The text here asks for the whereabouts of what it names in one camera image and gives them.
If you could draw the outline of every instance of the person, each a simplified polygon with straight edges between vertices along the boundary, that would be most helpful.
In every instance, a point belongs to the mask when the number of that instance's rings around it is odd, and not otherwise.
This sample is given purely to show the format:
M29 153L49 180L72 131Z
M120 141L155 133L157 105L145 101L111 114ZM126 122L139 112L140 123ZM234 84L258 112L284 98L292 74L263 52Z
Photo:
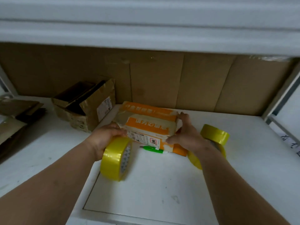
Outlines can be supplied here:
M178 143L199 158L219 224L289 224L200 136L187 114L178 118L181 133L167 142ZM1 197L1 224L65 224L93 163L102 159L113 136L125 135L116 123L96 129L52 165Z

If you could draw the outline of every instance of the cardboard backdrop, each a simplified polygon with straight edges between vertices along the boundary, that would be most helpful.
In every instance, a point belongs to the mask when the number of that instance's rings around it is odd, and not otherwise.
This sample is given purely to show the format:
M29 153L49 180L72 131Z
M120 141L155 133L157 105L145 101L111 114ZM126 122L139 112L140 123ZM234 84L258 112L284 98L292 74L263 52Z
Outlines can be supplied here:
M20 95L52 97L78 81L110 77L115 79L117 103L258 116L295 61L0 43L0 64Z

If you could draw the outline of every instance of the person's left hand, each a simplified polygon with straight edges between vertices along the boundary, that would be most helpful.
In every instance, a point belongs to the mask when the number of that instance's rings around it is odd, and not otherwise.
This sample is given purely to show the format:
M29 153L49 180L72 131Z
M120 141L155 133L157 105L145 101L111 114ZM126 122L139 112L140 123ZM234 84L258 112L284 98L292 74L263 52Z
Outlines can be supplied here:
M112 122L95 129L83 143L88 145L95 154L95 161L98 161L102 159L105 147L110 143L113 136L127 136L127 131Z

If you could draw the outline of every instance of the yellow tape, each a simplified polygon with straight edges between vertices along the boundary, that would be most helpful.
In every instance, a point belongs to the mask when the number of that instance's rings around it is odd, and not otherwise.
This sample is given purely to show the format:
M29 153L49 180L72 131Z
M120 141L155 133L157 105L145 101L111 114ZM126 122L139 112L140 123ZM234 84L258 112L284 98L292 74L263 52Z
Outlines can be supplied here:
M120 181L125 174L130 153L131 139L128 137L115 137L105 148L100 173L112 180Z
M200 132L201 136L203 136L205 139L211 140L215 142L216 147L220 150L222 155L226 158L226 152L224 149L224 145L226 144L229 134L223 130L220 130L216 127L213 127L211 125L205 124ZM200 170L202 170L201 163L197 156L195 156L192 152L188 152L187 157L189 158L190 162Z

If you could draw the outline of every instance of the person's left arm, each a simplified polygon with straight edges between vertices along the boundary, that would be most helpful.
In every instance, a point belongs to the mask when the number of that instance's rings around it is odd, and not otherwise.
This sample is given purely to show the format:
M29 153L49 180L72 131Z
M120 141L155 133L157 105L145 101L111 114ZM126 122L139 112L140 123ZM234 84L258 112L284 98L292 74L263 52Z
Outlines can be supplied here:
M93 163L102 159L113 136L125 134L115 123L95 130L56 162L1 197L1 224L65 224Z

